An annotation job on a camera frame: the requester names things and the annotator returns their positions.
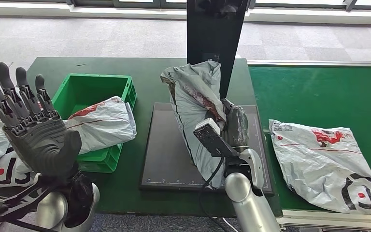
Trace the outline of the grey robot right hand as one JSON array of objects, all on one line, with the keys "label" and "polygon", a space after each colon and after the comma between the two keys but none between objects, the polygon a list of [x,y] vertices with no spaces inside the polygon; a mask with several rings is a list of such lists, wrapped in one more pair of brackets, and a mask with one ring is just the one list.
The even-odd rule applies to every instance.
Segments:
[{"label": "grey robot right hand", "polygon": [[249,141],[248,118],[245,110],[223,98],[221,102],[227,120],[222,136],[231,147],[246,147]]}]

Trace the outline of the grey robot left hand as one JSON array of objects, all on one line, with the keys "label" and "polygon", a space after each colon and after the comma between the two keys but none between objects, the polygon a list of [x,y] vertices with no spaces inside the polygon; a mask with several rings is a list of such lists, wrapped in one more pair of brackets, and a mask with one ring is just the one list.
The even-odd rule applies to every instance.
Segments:
[{"label": "grey robot left hand", "polygon": [[79,132],[66,128],[42,75],[35,77],[35,91],[24,68],[18,67],[15,75],[16,85],[9,67],[0,62],[0,120],[12,148],[34,172],[59,178],[74,175],[82,146]]}]

